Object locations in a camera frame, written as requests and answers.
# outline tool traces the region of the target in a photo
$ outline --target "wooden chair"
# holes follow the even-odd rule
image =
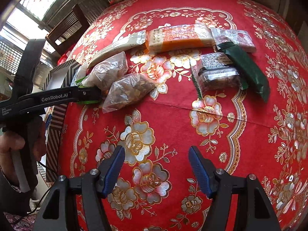
[[[81,28],[79,28],[72,36],[62,42],[60,45],[57,45],[55,42],[59,37],[61,37],[70,27],[75,25],[77,22],[81,23]],[[46,35],[46,40],[49,44],[59,53],[61,56],[74,44],[77,43],[81,38],[83,33],[89,27],[89,23],[84,16],[81,8],[76,4],[72,11],[58,23],[55,28]]]

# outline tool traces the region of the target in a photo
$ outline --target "table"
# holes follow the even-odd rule
[[[199,190],[187,159],[196,145],[230,174],[254,173],[281,228],[299,220],[307,202],[307,56],[286,22],[250,0],[127,0],[108,8],[85,32],[69,58],[86,63],[113,41],[143,29],[204,23],[249,32],[254,61],[267,75],[267,103],[252,90],[208,91],[198,99],[190,64],[212,48],[156,56],[126,52],[129,72],[159,85],[140,103],[103,114],[97,105],[70,103],[62,129],[59,171],[79,176],[99,165],[117,144],[126,158],[103,205],[113,230],[200,230],[210,200]],[[222,117],[199,114],[210,107]],[[79,197],[78,214],[86,227]],[[236,203],[231,204],[230,219]],[[229,221],[227,230],[232,230]]]

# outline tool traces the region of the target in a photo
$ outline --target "green snack wrapper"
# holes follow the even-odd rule
[[[249,86],[267,102],[270,96],[269,82],[250,56],[242,50],[240,46],[230,41],[221,43],[217,46],[220,47],[220,51],[224,52],[230,58],[236,69],[244,76]]]

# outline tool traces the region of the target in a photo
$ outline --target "black cable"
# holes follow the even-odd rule
[[[23,218],[25,218],[25,217],[27,217],[27,216],[33,214],[33,213],[36,211],[36,209],[39,207],[39,205],[41,204],[43,198],[45,197],[45,195],[49,192],[49,190],[50,190],[51,188],[52,188],[52,187],[50,187],[49,189],[46,190],[46,192],[43,194],[43,196],[41,197],[40,201],[38,202],[36,208],[35,208],[33,211],[31,211],[30,213],[28,213],[28,214],[25,215],[25,216],[21,216],[17,221],[13,222],[13,225],[16,225],[16,224],[19,223]]]
[[[59,176],[58,173],[57,173],[56,171],[54,171],[53,169],[51,169],[51,168],[45,166],[45,165],[44,165],[43,163],[41,163],[40,161],[38,161],[38,163],[39,163],[41,166],[43,166],[44,168],[46,168],[46,169],[50,170],[51,172],[53,172],[57,177]]]

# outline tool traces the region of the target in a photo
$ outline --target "silver screw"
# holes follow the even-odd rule
[[[59,176],[58,180],[59,181],[64,181],[66,179],[66,176]]]
[[[98,169],[97,168],[94,168],[94,169],[90,170],[90,174],[91,175],[96,175],[97,173],[98,173]]]
[[[222,168],[218,168],[216,169],[216,173],[218,173],[219,175],[224,174],[224,170]]]
[[[249,179],[255,180],[257,177],[254,174],[249,174]]]

